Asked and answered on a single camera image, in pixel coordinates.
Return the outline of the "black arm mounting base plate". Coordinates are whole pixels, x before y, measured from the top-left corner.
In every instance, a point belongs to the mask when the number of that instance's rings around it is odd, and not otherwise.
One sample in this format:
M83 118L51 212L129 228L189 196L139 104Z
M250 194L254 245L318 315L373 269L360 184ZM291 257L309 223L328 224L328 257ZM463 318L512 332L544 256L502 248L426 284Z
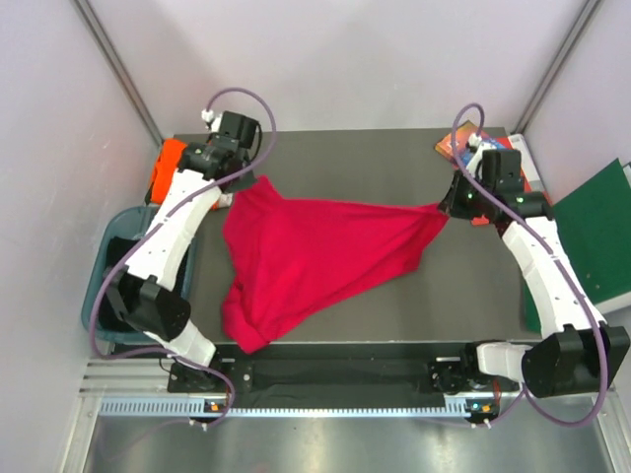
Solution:
M219 394L236 389L238 408L443 407L449 395L490 400L517 391L509 380L470 381L461 342L278 343L252 355L222 344L218 378L172 367L169 393Z

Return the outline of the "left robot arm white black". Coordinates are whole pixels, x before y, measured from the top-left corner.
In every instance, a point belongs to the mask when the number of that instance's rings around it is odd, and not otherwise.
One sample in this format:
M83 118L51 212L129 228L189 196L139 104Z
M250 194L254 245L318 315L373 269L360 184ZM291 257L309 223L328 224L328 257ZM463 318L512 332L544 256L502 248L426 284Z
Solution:
M213 361L215 344L192 322L190 303L175 290L177 273L206 214L232 204L233 184L253 183L251 148L250 138L218 133L184 145L147 231L101 289L117 318L190 367L189 378L206 391L221 384L224 369Z

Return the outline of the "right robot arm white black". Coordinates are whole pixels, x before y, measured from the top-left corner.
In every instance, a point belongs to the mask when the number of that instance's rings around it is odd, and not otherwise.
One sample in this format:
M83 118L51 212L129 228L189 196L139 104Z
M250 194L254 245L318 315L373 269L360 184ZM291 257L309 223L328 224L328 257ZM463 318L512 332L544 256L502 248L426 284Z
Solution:
M496 376L522 383L536 398L610 387L630 348L625 328L610 326L591 303L561 244L545 195L523 181L490 190L456 170L439 208L448 216L484 217L495 226L522 272L539 317L533 346L479 341L466 347L460 378L480 390Z

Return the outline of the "red t shirt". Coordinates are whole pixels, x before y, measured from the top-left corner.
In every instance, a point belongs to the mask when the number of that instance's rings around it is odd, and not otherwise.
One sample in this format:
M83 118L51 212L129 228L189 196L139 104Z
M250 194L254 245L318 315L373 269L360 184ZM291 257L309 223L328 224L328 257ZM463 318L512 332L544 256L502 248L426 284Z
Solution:
M223 228L234 269L223 331L254 353L316 312L415 271L447 221L435 204L287 198L263 176L236 195Z

